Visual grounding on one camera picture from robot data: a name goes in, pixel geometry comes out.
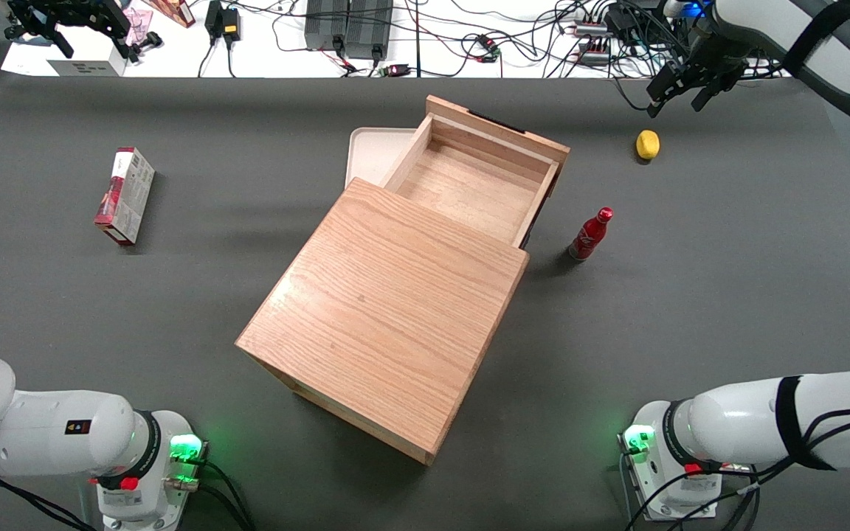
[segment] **white box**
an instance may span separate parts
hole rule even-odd
[[[90,27],[57,28],[74,48],[74,57],[65,58],[57,46],[51,46],[51,50],[57,52],[58,58],[48,58],[48,64],[58,75],[120,77],[124,74],[127,60],[121,57],[110,37]]]
[[[134,245],[155,175],[153,166],[137,148],[117,149],[111,185],[94,216],[94,225],[118,244]]]

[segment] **drawer handle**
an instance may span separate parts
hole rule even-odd
[[[478,111],[468,110],[468,113],[469,113],[469,114],[473,114],[473,115],[475,115],[475,116],[476,116],[476,117],[478,117],[478,118],[483,118],[483,119],[485,119],[485,120],[487,120],[487,121],[489,121],[489,122],[491,122],[491,123],[494,123],[494,124],[500,125],[500,127],[508,128],[509,130],[513,130],[513,131],[519,132],[520,134],[526,134],[526,133],[527,133],[527,131],[526,131],[526,130],[522,130],[521,128],[515,128],[513,125],[505,124],[505,123],[503,123],[502,121],[500,121],[500,120],[495,120],[494,118],[491,118],[491,117],[489,117],[489,116],[488,116],[488,115],[486,115],[486,114],[480,114],[480,112],[478,112]]]

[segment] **red button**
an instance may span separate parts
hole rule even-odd
[[[120,480],[121,490],[136,490],[139,480],[135,477],[125,477]]]

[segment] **gray mat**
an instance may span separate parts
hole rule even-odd
[[[642,84],[625,86],[643,101]],[[429,93],[573,154],[485,363],[422,468],[232,343],[342,190],[350,132],[415,127]],[[640,165],[646,127],[662,153]],[[134,251],[91,225],[118,145],[163,174]],[[594,257],[554,260],[603,205],[617,216]],[[96,389],[185,414],[264,529],[621,530],[614,437],[641,404],[850,370],[850,167],[794,81],[736,88],[701,114],[682,98],[651,121],[605,81],[0,74],[0,357],[20,389]],[[18,483],[77,505],[71,479]],[[192,498],[183,529],[230,527]],[[765,488],[756,529],[846,527],[850,471],[791,470]],[[0,530],[51,528],[0,492]]]

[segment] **power supply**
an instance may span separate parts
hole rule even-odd
[[[352,0],[345,40],[347,57],[385,60],[391,27],[392,0]]]
[[[349,10],[350,0],[307,0],[307,20],[304,23],[307,47],[343,51]]]

